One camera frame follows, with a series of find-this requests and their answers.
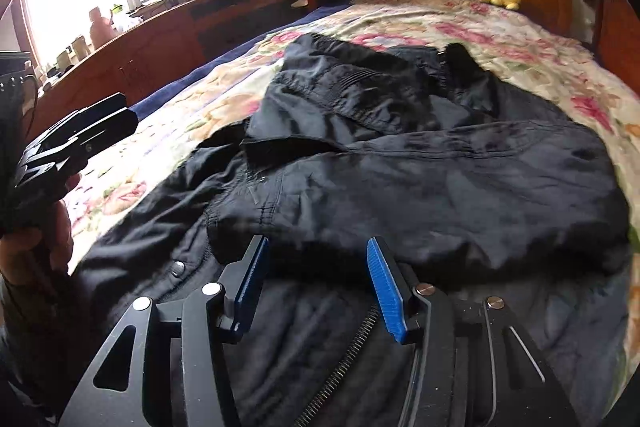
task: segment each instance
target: jacket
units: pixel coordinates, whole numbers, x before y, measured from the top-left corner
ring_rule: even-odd
[[[204,140],[93,245],[61,363],[77,381],[136,297],[185,297],[260,233],[269,278],[225,356],[242,425],[294,425],[371,317],[379,235],[422,281],[503,297],[594,425],[625,333],[627,230],[597,135],[462,45],[380,53],[307,34],[250,119]],[[396,425],[411,358],[378,320],[313,425]]]

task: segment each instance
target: blue gripper pad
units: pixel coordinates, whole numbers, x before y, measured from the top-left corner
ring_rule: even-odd
[[[404,308],[411,298],[411,291],[388,246],[379,237],[372,237],[367,243],[367,266],[386,330],[394,336],[396,342],[402,344],[407,334]]]

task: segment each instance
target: metal zipper teeth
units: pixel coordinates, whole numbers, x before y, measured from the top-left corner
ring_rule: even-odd
[[[379,318],[380,311],[378,309],[378,305],[371,305],[366,317],[364,317],[362,324],[353,337],[351,344],[349,344],[347,352],[344,354],[340,362],[338,362],[338,365],[329,375],[329,378],[326,379],[325,383],[320,388],[320,391],[316,393],[311,402],[309,402],[305,407],[302,414],[298,416],[298,419],[294,423],[294,427],[308,426],[311,423],[311,420],[313,420],[313,418],[318,414],[324,403],[332,397],[335,390],[338,389],[338,386],[340,386],[344,380],[349,368],[353,365],[353,362],[362,349],[362,346],[364,346],[364,343],[369,338],[369,335],[371,334],[371,331],[373,331],[373,328]]]

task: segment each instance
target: floral quilt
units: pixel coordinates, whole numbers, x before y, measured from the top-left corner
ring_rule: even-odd
[[[101,234],[137,204],[206,137],[251,115],[282,65],[287,44],[316,32],[384,51],[462,42],[499,78],[533,92],[594,129],[607,145],[632,214],[634,245],[626,356],[620,390],[640,362],[640,100],[599,67],[579,42],[525,16],[476,0],[355,0],[346,10],[271,34],[215,68],[151,116],[137,132],[98,154],[67,197],[75,240],[71,269]]]

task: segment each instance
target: floral blanket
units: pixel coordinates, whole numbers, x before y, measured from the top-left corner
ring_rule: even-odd
[[[287,44],[305,32],[380,51],[399,44],[442,48],[462,42],[483,68],[554,102],[598,133],[632,210],[636,252],[622,390],[640,361],[640,100],[579,42],[476,0],[355,0],[346,10],[271,34],[242,57],[218,66],[143,120],[133,136],[92,158],[66,197],[75,240],[71,268],[199,142],[256,111]]]

